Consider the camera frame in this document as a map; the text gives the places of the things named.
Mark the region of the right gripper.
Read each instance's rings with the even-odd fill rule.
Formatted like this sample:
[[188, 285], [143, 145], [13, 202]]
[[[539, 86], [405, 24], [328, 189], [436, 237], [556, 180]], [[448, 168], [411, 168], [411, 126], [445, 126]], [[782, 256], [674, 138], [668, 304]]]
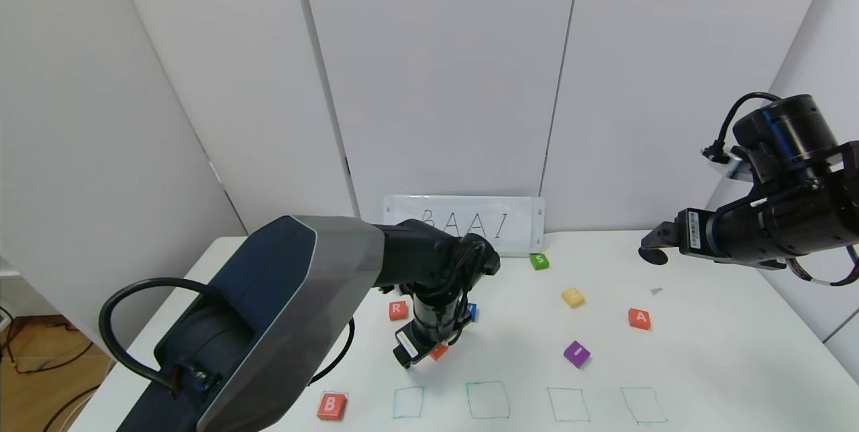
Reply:
[[[715, 241], [717, 224], [727, 222], [740, 231], [751, 231], [740, 237], [745, 246], [752, 244], [755, 250], [749, 259], [738, 259], [726, 254]], [[666, 248], [678, 248], [681, 254], [702, 258], [718, 264], [736, 264], [758, 270], [775, 270], [775, 237], [771, 221], [759, 208], [742, 205], [735, 209], [720, 208], [715, 211], [689, 208], [678, 213], [674, 221], [663, 221], [643, 237], [638, 248], [639, 256], [653, 265], [668, 263]]]

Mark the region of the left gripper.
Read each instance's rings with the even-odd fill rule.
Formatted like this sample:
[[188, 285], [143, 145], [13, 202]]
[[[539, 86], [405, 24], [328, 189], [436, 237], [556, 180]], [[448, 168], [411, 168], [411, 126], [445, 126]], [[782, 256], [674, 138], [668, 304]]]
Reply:
[[472, 313], [467, 309], [417, 309], [414, 318], [396, 332], [393, 355], [405, 369], [426, 358], [436, 360], [470, 324]]

